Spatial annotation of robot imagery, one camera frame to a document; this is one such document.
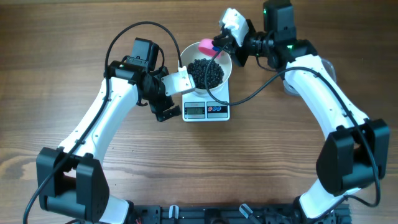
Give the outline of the pink scoop with blue handle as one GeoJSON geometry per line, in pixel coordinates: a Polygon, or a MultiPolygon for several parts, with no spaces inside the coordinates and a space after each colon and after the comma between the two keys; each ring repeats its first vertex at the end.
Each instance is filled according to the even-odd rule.
{"type": "Polygon", "coordinates": [[[212,58],[216,55],[220,48],[213,45],[213,39],[202,39],[198,44],[198,50],[202,54],[212,58]]]}

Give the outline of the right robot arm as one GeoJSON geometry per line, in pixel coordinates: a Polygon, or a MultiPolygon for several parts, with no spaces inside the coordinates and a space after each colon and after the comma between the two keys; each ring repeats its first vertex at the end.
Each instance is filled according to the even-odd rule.
{"type": "Polygon", "coordinates": [[[291,223],[316,223],[370,185],[373,207],[381,201],[380,181],[386,174],[390,130],[382,119],[371,120],[345,96],[328,74],[309,40],[298,39],[290,1],[266,1],[264,29],[229,8],[221,16],[220,34],[213,39],[240,67],[248,57],[265,57],[268,69],[295,90],[318,121],[325,143],[316,162],[317,180],[298,196],[287,215],[291,223]]]}

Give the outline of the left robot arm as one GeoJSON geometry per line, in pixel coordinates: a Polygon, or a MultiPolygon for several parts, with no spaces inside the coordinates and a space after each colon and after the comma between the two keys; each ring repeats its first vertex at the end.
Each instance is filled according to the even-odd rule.
{"type": "Polygon", "coordinates": [[[180,64],[176,73],[156,68],[160,47],[136,38],[131,55],[106,62],[104,80],[93,104],[58,148],[43,148],[36,159],[42,210],[85,223],[126,223],[133,203],[110,194],[103,160],[123,119],[142,100],[157,121],[179,116],[172,95],[194,89],[192,76],[180,64]]]}

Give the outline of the white digital kitchen scale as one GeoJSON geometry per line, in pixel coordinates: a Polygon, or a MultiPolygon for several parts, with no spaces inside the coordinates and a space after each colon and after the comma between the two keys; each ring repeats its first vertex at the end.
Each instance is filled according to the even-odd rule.
{"type": "Polygon", "coordinates": [[[197,88],[182,96],[182,118],[185,122],[227,121],[230,108],[214,100],[206,90],[197,88]]]}

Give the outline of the white plastic bowl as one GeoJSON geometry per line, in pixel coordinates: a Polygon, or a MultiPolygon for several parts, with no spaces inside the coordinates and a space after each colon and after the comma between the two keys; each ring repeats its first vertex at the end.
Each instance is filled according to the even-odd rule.
{"type": "MultiPolygon", "coordinates": [[[[183,65],[186,65],[188,67],[188,64],[193,62],[195,59],[203,59],[203,58],[208,59],[208,60],[212,59],[212,58],[209,58],[209,56],[206,56],[206,55],[202,54],[201,52],[199,52],[198,44],[199,44],[199,42],[191,44],[182,52],[181,58],[182,58],[183,65]]],[[[215,93],[216,91],[220,90],[222,87],[224,87],[228,83],[229,77],[232,72],[232,60],[231,60],[231,57],[225,51],[222,51],[214,59],[214,62],[218,63],[221,66],[221,68],[224,71],[224,77],[223,77],[222,84],[218,85],[215,88],[209,89],[212,93],[215,93]]]]}

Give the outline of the black beans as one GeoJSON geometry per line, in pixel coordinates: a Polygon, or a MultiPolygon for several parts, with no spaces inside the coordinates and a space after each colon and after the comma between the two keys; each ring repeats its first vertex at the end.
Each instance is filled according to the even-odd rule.
{"type": "Polygon", "coordinates": [[[192,75],[195,86],[199,89],[215,88],[223,83],[224,71],[221,66],[208,59],[195,59],[188,64],[187,71],[192,75]]]}

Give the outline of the clear plastic container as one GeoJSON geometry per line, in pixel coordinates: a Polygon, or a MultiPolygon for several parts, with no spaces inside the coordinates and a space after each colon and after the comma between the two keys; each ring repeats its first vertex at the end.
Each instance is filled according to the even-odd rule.
{"type": "MultiPolygon", "coordinates": [[[[325,68],[326,72],[336,83],[337,79],[336,79],[336,73],[335,73],[335,68],[334,68],[333,64],[330,61],[328,61],[327,59],[321,58],[321,60],[322,60],[322,65],[325,68]]],[[[284,91],[286,94],[292,95],[292,96],[299,96],[299,93],[292,86],[290,86],[286,80],[283,80],[283,85],[284,85],[284,91]]]]}

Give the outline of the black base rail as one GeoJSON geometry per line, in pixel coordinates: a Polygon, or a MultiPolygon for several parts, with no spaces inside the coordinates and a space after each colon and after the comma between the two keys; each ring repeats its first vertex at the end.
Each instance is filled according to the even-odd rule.
{"type": "Polygon", "coordinates": [[[127,219],[132,224],[283,224],[313,223],[305,219],[292,204],[271,204],[263,207],[179,207],[171,205],[135,205],[127,219]]]}

